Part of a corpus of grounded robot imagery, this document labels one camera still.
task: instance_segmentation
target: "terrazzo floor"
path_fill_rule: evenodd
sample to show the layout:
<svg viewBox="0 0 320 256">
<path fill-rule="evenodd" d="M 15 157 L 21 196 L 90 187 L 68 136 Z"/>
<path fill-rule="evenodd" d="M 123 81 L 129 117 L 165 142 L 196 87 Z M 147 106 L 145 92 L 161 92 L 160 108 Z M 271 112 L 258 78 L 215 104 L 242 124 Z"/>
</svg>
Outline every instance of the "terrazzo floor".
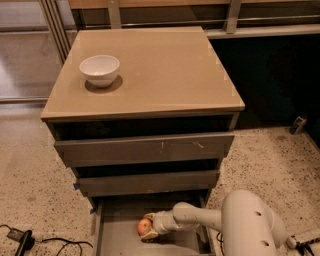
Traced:
<svg viewBox="0 0 320 256">
<path fill-rule="evenodd" d="M 26 37 L 15 38 L 18 41 L 15 42 L 13 36 L 10 40 L 0 37 L 1 42 L 7 43 L 0 46 L 0 64 L 3 64 L 0 77 L 4 75 L 6 79 L 0 82 L 1 95 L 17 97 L 39 92 L 37 96 L 46 96 L 60 68 L 52 53 L 50 38 L 36 35 L 26 44 L 23 43 Z M 20 53 L 11 56 L 9 51 L 15 51 L 14 45 Z M 24 51 L 33 51 L 39 56 L 30 61 L 32 54 Z M 52 73 L 38 79 L 35 75 L 26 76 L 29 73 L 22 69 L 19 59 L 31 69 L 34 69 L 31 65 L 34 62 L 53 59 L 46 65 L 36 66 L 38 72 L 46 66 L 44 72 L 51 70 Z M 45 84 L 40 91 L 36 88 L 39 84 Z M 40 120 L 43 107 L 0 105 L 0 225 L 7 224 L 23 231 L 31 229 L 38 241 L 63 237 L 93 244 L 95 215 L 90 214 L 87 199 L 74 190 L 73 173 L 57 156 L 53 138 Z M 207 207 L 220 209 L 230 191 L 248 189 L 280 215 L 289 235 L 306 234 L 310 230 L 319 233 L 320 152 L 309 136 L 306 133 L 293 136 L 288 127 L 245 129 L 234 133 L 234 142 L 222 162 L 220 179 Z M 8 231 L 6 227 L 0 228 L 0 256 L 14 255 L 18 247 L 18 243 L 6 237 Z M 215 239 L 213 242 L 220 256 L 219 244 Z M 63 245 L 61 241 L 36 242 L 26 255 L 55 256 Z M 313 246 L 315 256 L 320 255 L 319 247 L 319 244 Z M 87 245 L 82 248 L 82 255 L 92 255 L 92 248 Z M 60 255 L 80 255 L 80 249 L 69 245 Z M 278 255 L 298 256 L 286 246 L 278 249 Z"/>
</svg>

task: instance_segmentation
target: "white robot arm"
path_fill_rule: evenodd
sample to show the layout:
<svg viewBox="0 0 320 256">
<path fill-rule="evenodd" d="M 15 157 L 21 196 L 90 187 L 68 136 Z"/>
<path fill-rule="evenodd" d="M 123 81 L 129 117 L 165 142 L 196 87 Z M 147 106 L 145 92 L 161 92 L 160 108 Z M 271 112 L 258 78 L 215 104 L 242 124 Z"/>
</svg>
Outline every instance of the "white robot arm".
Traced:
<svg viewBox="0 0 320 256">
<path fill-rule="evenodd" d="M 287 240 L 285 226 L 257 195 L 234 190 L 225 199 L 222 210 L 201 209 L 178 203 L 171 211 L 145 215 L 153 222 L 153 231 L 195 230 L 199 225 L 223 234 L 225 256 L 276 256 L 276 248 Z"/>
</svg>

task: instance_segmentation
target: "speckled floor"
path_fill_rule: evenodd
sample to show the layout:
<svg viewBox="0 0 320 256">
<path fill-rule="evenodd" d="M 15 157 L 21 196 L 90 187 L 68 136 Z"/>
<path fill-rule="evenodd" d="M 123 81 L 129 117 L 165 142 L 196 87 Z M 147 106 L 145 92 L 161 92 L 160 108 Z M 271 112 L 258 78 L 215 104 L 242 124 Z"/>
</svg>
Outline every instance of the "speckled floor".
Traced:
<svg viewBox="0 0 320 256">
<path fill-rule="evenodd" d="M 46 36 L 36 38 L 37 49 L 43 45 L 41 40 L 50 42 Z M 8 47 L 2 45 L 0 57 Z M 6 60 L 8 56 L 2 59 L 3 63 Z M 46 86 L 54 82 L 58 68 L 55 61 L 50 65 L 54 74 L 48 80 L 44 78 Z M 15 78 L 11 81 L 34 79 L 30 76 L 19 80 L 16 71 L 11 70 Z M 7 85 L 0 89 L 2 95 L 30 93 L 18 90 L 23 88 L 23 83 Z M 95 215 L 90 214 L 88 201 L 74 190 L 75 178 L 57 156 L 53 138 L 40 120 L 42 109 L 42 105 L 0 105 L 0 225 L 32 229 L 37 240 L 63 237 L 93 243 Z M 208 207 L 220 209 L 225 196 L 237 188 L 260 196 L 284 220 L 289 235 L 304 234 L 308 230 L 320 232 L 320 152 L 307 134 L 293 136 L 287 127 L 236 130 Z M 6 237 L 8 231 L 6 227 L 0 228 L 0 256 L 14 255 L 18 247 L 18 243 Z M 26 255 L 55 256 L 63 244 L 61 241 L 37 242 Z M 215 239 L 214 244 L 217 255 L 221 255 Z M 314 246 L 316 256 L 320 255 L 319 247 Z M 83 255 L 92 255 L 92 248 L 87 245 L 82 248 Z M 298 256 L 285 246 L 278 253 L 279 256 Z M 80 249 L 69 245 L 60 255 L 80 255 Z"/>
<path fill-rule="evenodd" d="M 309 136 L 293 136 L 287 127 L 234 133 L 235 140 L 221 166 L 208 207 L 220 209 L 229 192 L 247 189 L 278 213 L 288 235 L 318 229 L 320 236 L 320 153 Z M 320 255 L 319 244 L 314 252 Z M 286 246 L 278 254 L 296 255 Z"/>
</svg>

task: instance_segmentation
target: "white bowl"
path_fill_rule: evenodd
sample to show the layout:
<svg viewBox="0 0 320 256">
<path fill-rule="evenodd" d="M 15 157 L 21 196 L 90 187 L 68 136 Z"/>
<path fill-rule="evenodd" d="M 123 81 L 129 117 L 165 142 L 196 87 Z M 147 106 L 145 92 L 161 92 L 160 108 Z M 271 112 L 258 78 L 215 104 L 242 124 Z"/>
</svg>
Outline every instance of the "white bowl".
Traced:
<svg viewBox="0 0 320 256">
<path fill-rule="evenodd" d="M 119 60 L 113 56 L 96 55 L 82 61 L 79 68 L 91 84 L 103 88 L 117 78 L 119 66 Z"/>
</svg>

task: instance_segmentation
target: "cable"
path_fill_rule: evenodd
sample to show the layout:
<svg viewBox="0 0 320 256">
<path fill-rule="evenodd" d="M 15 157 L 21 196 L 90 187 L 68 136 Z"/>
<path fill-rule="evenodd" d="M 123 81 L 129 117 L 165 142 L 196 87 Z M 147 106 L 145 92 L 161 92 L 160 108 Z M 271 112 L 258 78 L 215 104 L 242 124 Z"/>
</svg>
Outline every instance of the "cable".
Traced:
<svg viewBox="0 0 320 256">
<path fill-rule="evenodd" d="M 56 254 L 56 256 L 58 256 L 61 251 L 68 245 L 72 245 L 72 244 L 76 244 L 79 246 L 79 249 L 80 249 L 80 256 L 82 256 L 82 247 L 81 247 L 81 244 L 87 244 L 89 245 L 90 247 L 93 248 L 92 244 L 90 244 L 89 242 L 86 242 L 86 241 L 70 241 L 68 239 L 65 239 L 65 238 L 61 238 L 61 237 L 54 237 L 54 238 L 48 238 L 48 239 L 44 239 L 41 241 L 41 243 L 46 243 L 46 242 L 50 242 L 50 241 L 62 241 L 62 242 L 65 242 L 66 244 L 62 246 L 62 248 L 58 251 L 58 253 Z"/>
<path fill-rule="evenodd" d="M 223 235 L 222 235 L 222 233 L 219 232 L 217 234 L 217 236 L 216 236 L 216 239 L 220 243 L 220 250 L 221 250 L 222 255 L 224 256 L 224 250 L 223 250 L 223 246 L 222 246 L 222 244 L 223 244 Z"/>
<path fill-rule="evenodd" d="M 93 245 L 90 244 L 89 242 L 86 242 L 86 241 L 76 241 L 75 242 L 75 241 L 70 241 L 68 239 L 61 238 L 61 237 L 53 237 L 53 238 L 43 239 L 41 242 L 45 243 L 45 242 L 54 241 L 54 240 L 63 241 L 63 242 L 66 242 L 66 243 L 71 243 L 71 244 L 87 244 L 87 245 L 89 245 L 90 247 L 93 248 Z"/>
<path fill-rule="evenodd" d="M 10 229 L 10 230 L 12 229 L 12 228 L 9 227 L 7 224 L 1 224 L 1 225 L 0 225 L 0 228 L 2 228 L 2 227 L 7 227 L 7 228 Z"/>
<path fill-rule="evenodd" d="M 60 252 L 62 252 L 62 250 L 69 244 L 73 244 L 73 243 L 66 243 L 64 246 L 62 246 L 62 248 L 58 251 L 58 253 L 56 254 L 56 256 L 59 256 Z M 80 244 L 77 244 L 80 248 L 80 256 L 82 256 L 82 247 Z"/>
</svg>

